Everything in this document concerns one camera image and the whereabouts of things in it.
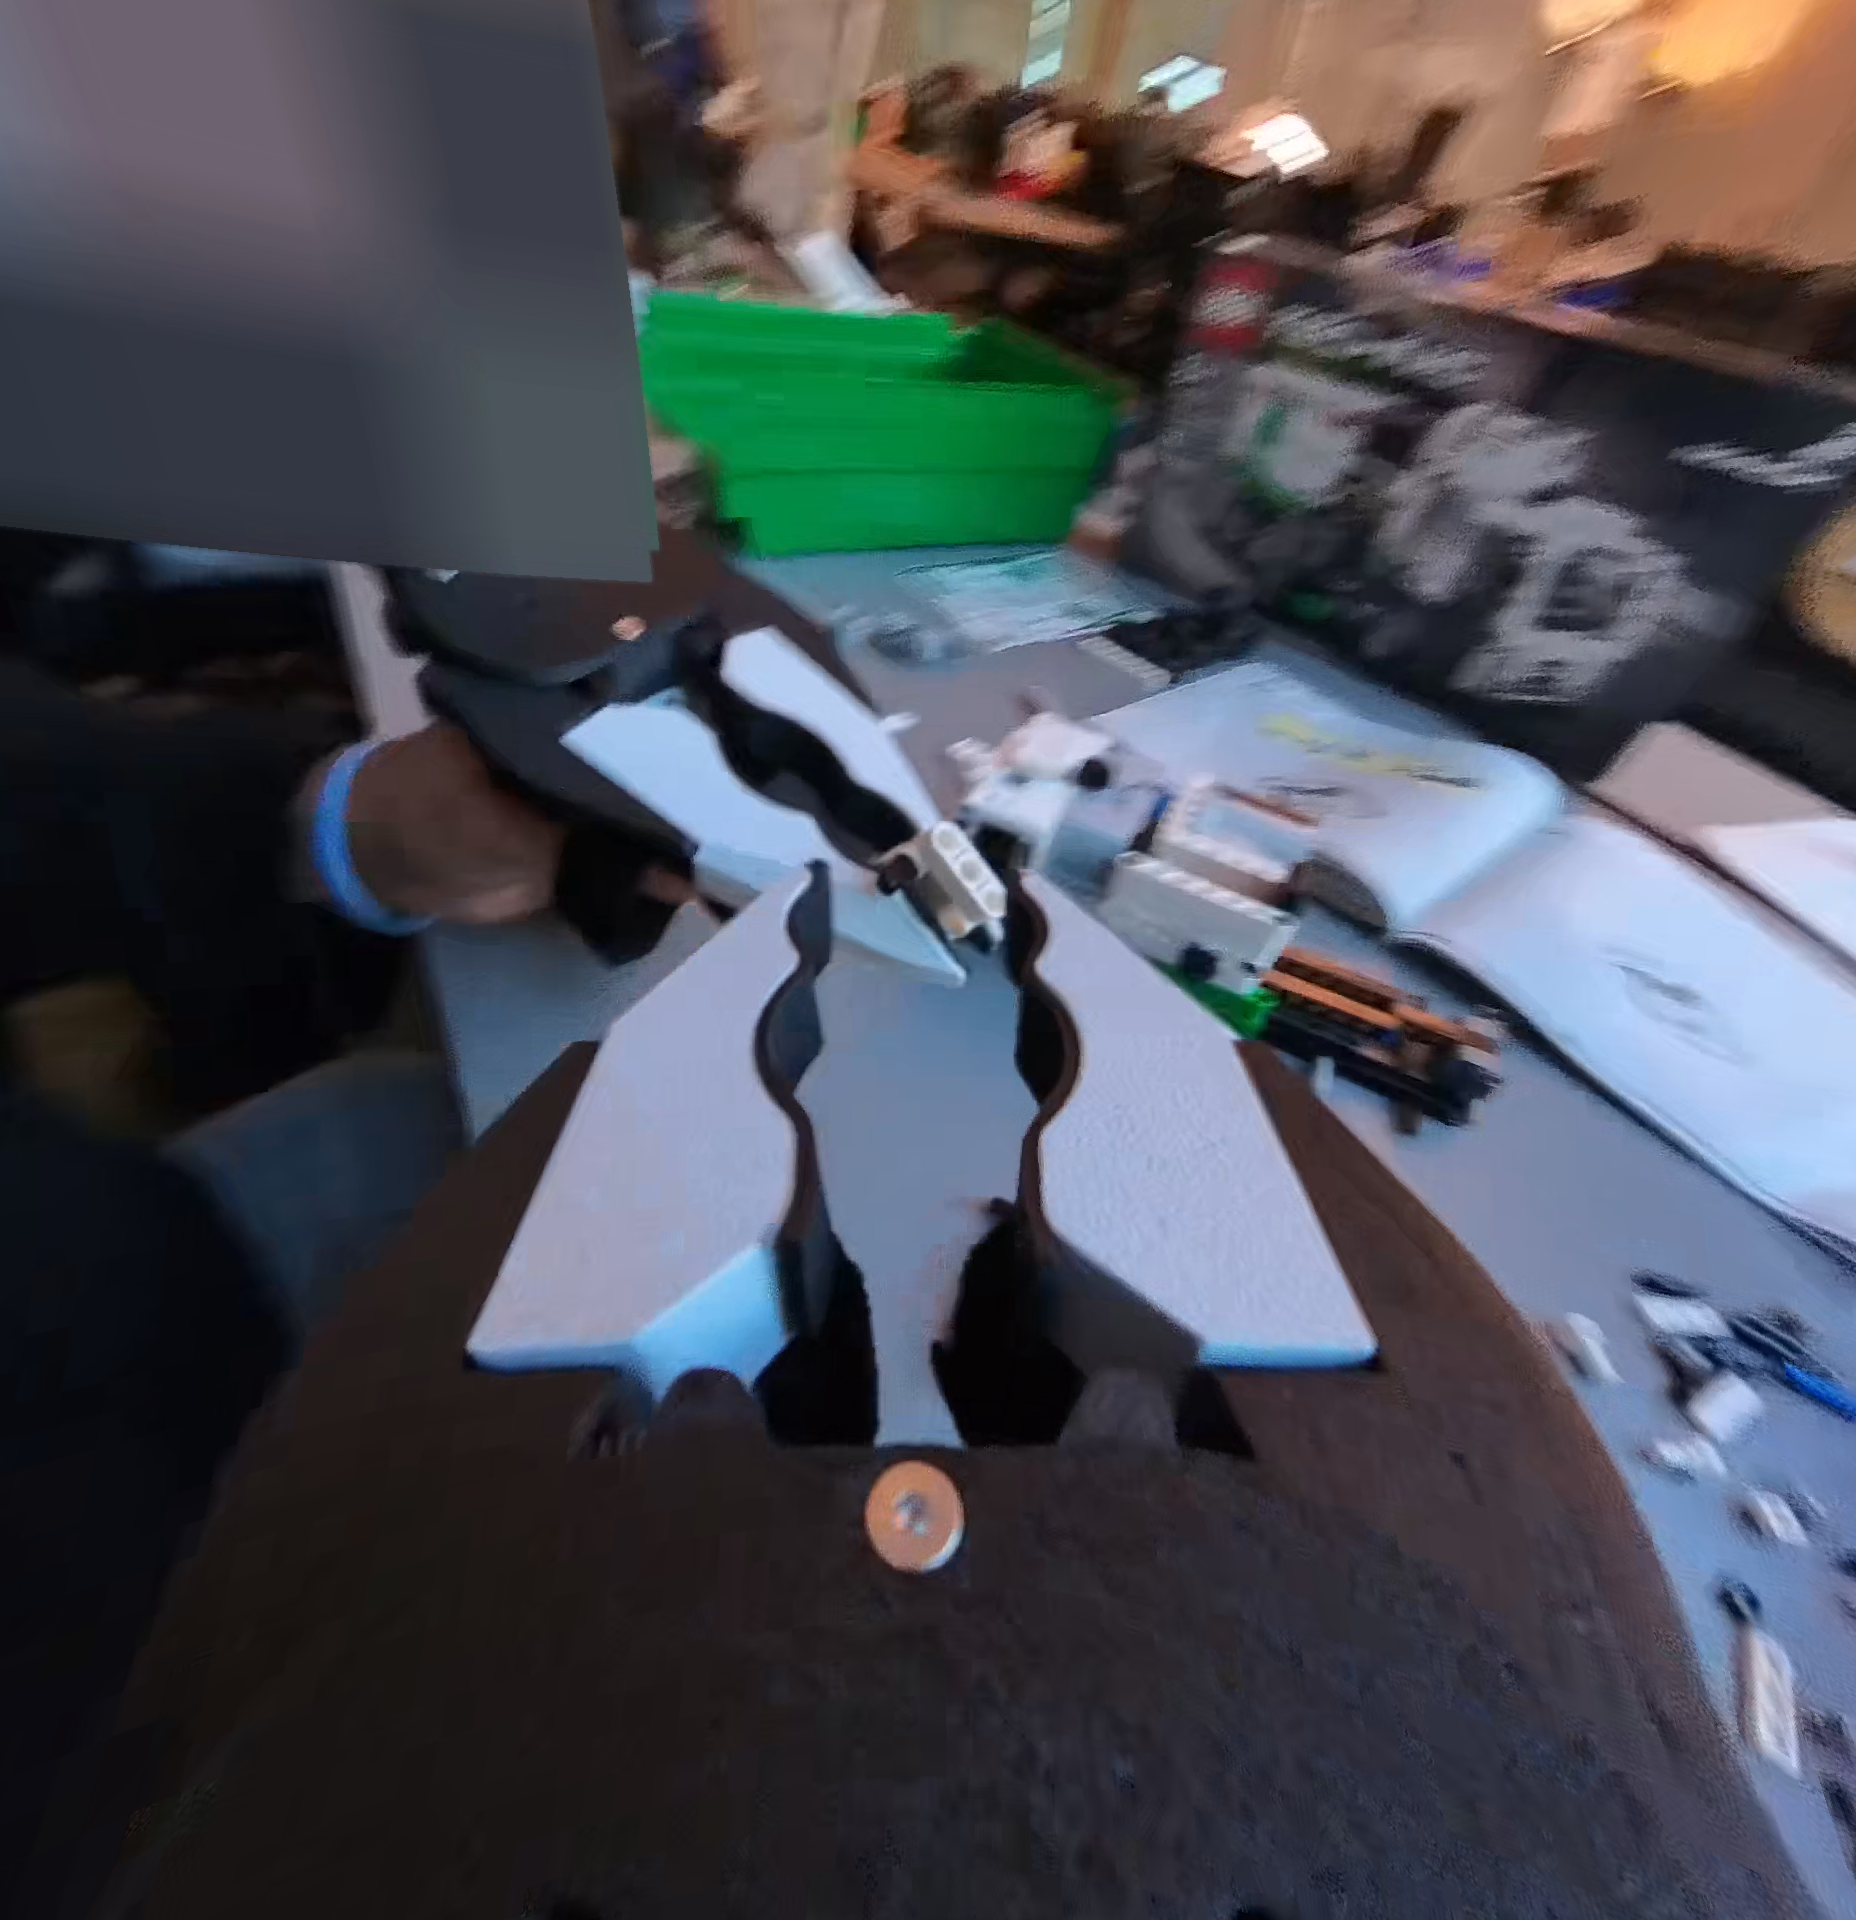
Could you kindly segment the person's leg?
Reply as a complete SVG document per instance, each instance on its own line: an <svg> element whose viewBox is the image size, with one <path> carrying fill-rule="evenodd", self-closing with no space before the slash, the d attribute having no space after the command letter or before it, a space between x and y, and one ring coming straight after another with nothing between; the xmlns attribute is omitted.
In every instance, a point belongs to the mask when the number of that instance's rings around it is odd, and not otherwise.
<svg viewBox="0 0 1856 1920"><path fill-rule="evenodd" d="M159 1154L210 1196L300 1350L464 1145L446 1063L375 1047L197 1122Z"/></svg>

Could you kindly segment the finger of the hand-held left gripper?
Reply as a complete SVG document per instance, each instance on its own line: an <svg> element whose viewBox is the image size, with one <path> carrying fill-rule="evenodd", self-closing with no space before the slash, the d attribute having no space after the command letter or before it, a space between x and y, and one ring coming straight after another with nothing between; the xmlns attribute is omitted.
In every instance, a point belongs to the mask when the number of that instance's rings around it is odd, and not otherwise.
<svg viewBox="0 0 1856 1920"><path fill-rule="evenodd" d="M688 701L754 795L852 861L880 861L941 817L884 715L780 632L693 634Z"/></svg>
<svg viewBox="0 0 1856 1920"><path fill-rule="evenodd" d="M566 732L564 748L688 840L705 899L742 908L820 861L829 868L837 942L912 979L966 984L946 941L906 899L883 895L810 816L741 781L716 732L688 708L603 708Z"/></svg>

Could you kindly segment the green plastic bin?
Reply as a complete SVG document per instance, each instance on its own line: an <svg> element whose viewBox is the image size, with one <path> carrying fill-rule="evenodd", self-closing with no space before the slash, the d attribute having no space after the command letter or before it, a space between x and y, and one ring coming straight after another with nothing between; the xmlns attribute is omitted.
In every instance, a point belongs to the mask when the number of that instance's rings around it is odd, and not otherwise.
<svg viewBox="0 0 1856 1920"><path fill-rule="evenodd" d="M638 354L653 426L754 560L1059 544L1132 411L1038 335L934 312L653 293Z"/></svg>

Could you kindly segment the person's left hand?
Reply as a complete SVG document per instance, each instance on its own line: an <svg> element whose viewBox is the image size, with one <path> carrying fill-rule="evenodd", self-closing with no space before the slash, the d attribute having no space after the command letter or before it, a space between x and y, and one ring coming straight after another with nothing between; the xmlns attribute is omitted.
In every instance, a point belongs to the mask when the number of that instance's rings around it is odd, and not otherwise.
<svg viewBox="0 0 1856 1920"><path fill-rule="evenodd" d="M353 860L377 899L455 926L556 908L561 825L501 786L459 729L380 741L347 807Z"/></svg>

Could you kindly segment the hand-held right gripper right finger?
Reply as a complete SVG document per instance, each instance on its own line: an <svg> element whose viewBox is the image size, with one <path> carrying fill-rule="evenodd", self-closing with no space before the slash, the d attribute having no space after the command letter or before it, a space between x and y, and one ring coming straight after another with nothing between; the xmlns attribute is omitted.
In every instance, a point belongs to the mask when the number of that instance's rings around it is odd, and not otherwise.
<svg viewBox="0 0 1856 1920"><path fill-rule="evenodd" d="M1044 877L1013 877L1013 1220L1081 1372L1354 1369L1380 1342L1241 1041Z"/></svg>

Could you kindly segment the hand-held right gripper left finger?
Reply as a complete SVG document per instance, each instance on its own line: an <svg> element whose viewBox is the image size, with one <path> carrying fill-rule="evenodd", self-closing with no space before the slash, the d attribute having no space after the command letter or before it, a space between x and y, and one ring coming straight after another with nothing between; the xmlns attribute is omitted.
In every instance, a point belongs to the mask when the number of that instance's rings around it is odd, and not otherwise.
<svg viewBox="0 0 1856 1920"><path fill-rule="evenodd" d="M487 1373L721 1369L774 1404L871 1404L868 1292L801 1082L832 887L815 861L612 1020L465 1339Z"/></svg>

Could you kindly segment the lego instruction booklet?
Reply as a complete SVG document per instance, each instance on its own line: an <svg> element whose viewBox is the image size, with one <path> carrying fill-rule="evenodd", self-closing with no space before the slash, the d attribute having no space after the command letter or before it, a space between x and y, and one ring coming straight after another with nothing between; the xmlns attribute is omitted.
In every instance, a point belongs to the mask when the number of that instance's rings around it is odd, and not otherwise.
<svg viewBox="0 0 1856 1920"><path fill-rule="evenodd" d="M1856 1267L1856 975L1540 762L1248 662L1101 714L1319 820L1317 897L1486 987L1631 1115Z"/></svg>

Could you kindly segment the small lego pieces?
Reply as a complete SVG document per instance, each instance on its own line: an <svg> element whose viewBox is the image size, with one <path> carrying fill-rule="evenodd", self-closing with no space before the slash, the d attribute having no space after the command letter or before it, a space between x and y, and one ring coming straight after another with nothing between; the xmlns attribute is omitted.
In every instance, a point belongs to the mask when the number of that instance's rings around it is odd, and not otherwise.
<svg viewBox="0 0 1856 1920"><path fill-rule="evenodd" d="M1820 1915L1856 1915L1856 1386L1787 1311L1639 1272L1537 1336L1649 1531L1736 1761Z"/></svg>

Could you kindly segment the black lego set box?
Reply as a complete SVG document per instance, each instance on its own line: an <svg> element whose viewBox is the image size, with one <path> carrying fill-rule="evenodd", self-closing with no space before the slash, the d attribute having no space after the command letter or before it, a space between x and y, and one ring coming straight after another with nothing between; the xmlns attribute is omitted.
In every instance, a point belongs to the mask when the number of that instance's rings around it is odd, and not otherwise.
<svg viewBox="0 0 1856 1920"><path fill-rule="evenodd" d="M1148 452L1132 570L1583 780L1856 503L1856 389L1232 238Z"/></svg>

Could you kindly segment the lego truck model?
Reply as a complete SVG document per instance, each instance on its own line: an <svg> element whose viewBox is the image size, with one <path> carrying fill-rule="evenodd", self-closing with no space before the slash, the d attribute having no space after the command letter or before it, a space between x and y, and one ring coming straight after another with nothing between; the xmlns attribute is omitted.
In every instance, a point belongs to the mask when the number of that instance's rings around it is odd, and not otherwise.
<svg viewBox="0 0 1856 1920"><path fill-rule="evenodd" d="M1317 1086L1388 1100L1394 1128L1469 1125L1503 1082L1503 1029L1453 1019L1297 946L1321 816L1270 781L1175 780L1105 726L1030 709L946 748L958 820L1002 873L1045 877L1214 1014Z"/></svg>

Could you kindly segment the person's left forearm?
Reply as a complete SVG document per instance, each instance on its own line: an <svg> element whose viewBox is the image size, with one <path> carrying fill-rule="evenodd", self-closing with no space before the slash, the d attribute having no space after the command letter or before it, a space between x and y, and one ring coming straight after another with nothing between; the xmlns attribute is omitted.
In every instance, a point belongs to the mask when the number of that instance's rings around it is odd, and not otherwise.
<svg viewBox="0 0 1856 1920"><path fill-rule="evenodd" d="M327 1057L349 933L296 892L317 762L269 718L149 714L0 660L0 1014L123 979L184 1082L267 1086Z"/></svg>

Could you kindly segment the white bent lego liftarm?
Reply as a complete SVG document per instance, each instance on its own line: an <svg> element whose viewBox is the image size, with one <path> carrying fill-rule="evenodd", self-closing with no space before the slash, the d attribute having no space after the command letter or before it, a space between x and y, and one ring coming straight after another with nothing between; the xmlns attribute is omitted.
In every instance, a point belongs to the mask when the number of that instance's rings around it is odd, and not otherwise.
<svg viewBox="0 0 1856 1920"><path fill-rule="evenodd" d="M1006 883L957 821L941 820L883 854L875 880L951 946L990 953L1003 941Z"/></svg>

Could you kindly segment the green printed sticker sheet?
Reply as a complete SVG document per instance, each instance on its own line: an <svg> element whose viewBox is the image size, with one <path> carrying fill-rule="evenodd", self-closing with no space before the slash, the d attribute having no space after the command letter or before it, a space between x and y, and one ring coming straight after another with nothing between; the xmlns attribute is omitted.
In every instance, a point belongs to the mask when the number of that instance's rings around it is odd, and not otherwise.
<svg viewBox="0 0 1856 1920"><path fill-rule="evenodd" d="M1064 549L916 563L900 581L966 653L1074 641L1161 612L1154 596Z"/></svg>

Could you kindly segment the blue wristband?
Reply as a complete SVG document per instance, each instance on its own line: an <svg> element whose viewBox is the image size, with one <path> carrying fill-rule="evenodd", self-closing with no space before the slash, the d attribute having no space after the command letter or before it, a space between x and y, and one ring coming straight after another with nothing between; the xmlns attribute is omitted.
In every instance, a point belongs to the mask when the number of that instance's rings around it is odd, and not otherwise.
<svg viewBox="0 0 1856 1920"><path fill-rule="evenodd" d="M427 931L430 917L393 913L364 886L355 865L347 807L364 766L385 744L366 739L340 748L316 773L307 802L302 851L309 861L309 880L327 906L349 927L385 941L409 941Z"/></svg>

